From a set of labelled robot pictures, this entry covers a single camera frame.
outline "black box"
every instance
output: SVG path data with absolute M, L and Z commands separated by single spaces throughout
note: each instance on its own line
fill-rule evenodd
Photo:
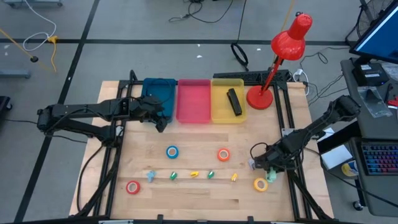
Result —
M 380 63 L 355 65 L 353 74 L 358 86 L 381 86 L 390 80 Z

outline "wooden tabletop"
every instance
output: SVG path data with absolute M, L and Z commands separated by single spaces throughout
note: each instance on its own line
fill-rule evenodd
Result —
M 118 82 L 103 82 L 98 102 L 116 96 Z M 290 104 L 296 128 L 311 123 L 304 86 L 288 83 Z M 140 85 L 133 86 L 133 96 L 141 95 Z M 287 125 L 283 93 L 280 91 L 284 121 Z M 268 144 L 280 139 L 280 129 L 275 102 L 266 110 L 255 110 L 246 102 L 248 118 L 241 124 L 180 124 L 175 118 L 163 133 L 158 133 L 152 123 L 128 122 L 116 182 L 111 218 L 156 219 L 163 214 L 172 220 L 247 220 L 253 216 L 256 221 L 293 221 L 292 203 L 286 173 L 278 173 L 277 180 L 269 184 L 266 192 L 258 192 L 253 182 L 264 177 L 265 171 L 251 171 L 248 166 L 249 150 L 258 142 Z M 107 122 L 101 118 L 93 120 L 94 125 Z M 169 159 L 165 154 L 168 146 L 175 145 L 180 154 Z M 83 158 L 87 159 L 99 148 L 97 139 L 89 139 Z M 217 159 L 218 149 L 227 147 L 231 157 L 227 162 Z M 307 145 L 313 150 L 317 144 Z M 81 206 L 92 196 L 98 186 L 105 150 L 103 149 L 88 165 L 81 185 Z M 254 156 L 264 153 L 259 146 Z M 320 166 L 318 155 L 305 151 L 303 170 L 307 189 L 329 216 L 333 216 L 328 189 Z M 153 183 L 147 182 L 146 174 L 155 170 Z M 207 179 L 209 170 L 215 172 Z M 171 181 L 172 172 L 178 177 Z M 191 178 L 191 171 L 199 176 Z M 238 180 L 231 181 L 237 173 Z M 136 195 L 126 192 L 126 184 L 136 180 L 141 191 Z M 304 217 L 301 193 L 297 191 L 300 215 Z M 104 213 L 108 190 L 103 194 L 101 212 Z M 75 214 L 76 193 L 70 214 Z

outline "yellow bin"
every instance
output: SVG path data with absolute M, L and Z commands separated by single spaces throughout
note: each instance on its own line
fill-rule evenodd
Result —
M 227 92 L 234 88 L 242 115 L 235 116 Z M 211 120 L 214 123 L 242 123 L 246 120 L 244 82 L 241 78 L 214 78 L 211 81 Z

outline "lamp base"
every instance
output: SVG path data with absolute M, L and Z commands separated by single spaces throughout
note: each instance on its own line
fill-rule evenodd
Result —
M 274 100 L 274 96 L 270 90 L 266 90 L 262 96 L 260 95 L 260 92 L 261 86 L 254 86 L 248 91 L 246 99 L 249 105 L 254 109 L 264 110 L 271 105 Z

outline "blue bin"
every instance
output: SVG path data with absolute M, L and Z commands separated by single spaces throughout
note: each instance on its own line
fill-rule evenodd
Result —
M 173 120 L 175 85 L 176 81 L 172 78 L 146 78 L 142 86 L 141 96 L 156 96 L 160 101 L 164 101 L 163 114 L 168 118 L 168 123 Z

